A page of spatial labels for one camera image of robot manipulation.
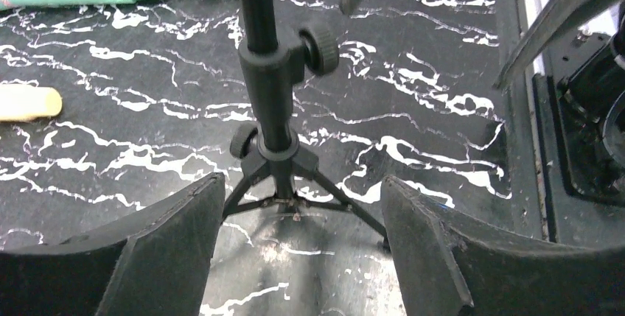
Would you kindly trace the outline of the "cream yellow microphone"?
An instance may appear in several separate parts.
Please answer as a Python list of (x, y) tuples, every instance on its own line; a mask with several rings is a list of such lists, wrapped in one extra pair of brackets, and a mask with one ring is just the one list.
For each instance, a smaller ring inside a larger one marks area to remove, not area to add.
[(63, 108), (60, 93), (50, 87), (1, 85), (1, 122), (29, 122), (57, 116)]

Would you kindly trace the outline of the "right robot arm base mount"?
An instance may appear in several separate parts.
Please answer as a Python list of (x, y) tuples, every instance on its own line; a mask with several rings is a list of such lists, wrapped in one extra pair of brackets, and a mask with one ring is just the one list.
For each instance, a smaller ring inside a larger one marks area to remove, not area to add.
[(552, 197), (624, 206), (624, 61), (615, 38), (571, 29), (545, 48), (533, 90)]

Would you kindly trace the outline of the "small black tripod stand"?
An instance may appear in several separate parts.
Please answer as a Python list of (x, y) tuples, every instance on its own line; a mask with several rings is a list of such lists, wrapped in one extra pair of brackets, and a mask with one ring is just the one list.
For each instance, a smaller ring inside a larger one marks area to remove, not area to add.
[(309, 20), (298, 29), (276, 23), (273, 0), (240, 0), (245, 37), (238, 48), (244, 81), (257, 123), (239, 126), (230, 153), (243, 177), (226, 199), (222, 218), (278, 205), (353, 213), (390, 245), (384, 225), (348, 197), (319, 169), (319, 158), (290, 126), (293, 88), (304, 71), (326, 76), (339, 64), (337, 38), (329, 25)]

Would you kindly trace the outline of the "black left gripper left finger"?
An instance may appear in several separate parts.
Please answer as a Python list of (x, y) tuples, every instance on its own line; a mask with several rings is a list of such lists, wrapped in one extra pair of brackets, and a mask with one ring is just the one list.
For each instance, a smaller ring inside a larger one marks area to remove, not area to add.
[(57, 245), (1, 252), (3, 315), (197, 315), (225, 201), (213, 173)]

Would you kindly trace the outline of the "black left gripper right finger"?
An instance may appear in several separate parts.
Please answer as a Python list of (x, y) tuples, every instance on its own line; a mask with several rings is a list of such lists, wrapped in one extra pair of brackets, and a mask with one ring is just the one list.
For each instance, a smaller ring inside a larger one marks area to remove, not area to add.
[(622, 315), (624, 248), (589, 249), (506, 231), (394, 176), (383, 218), (408, 315)]

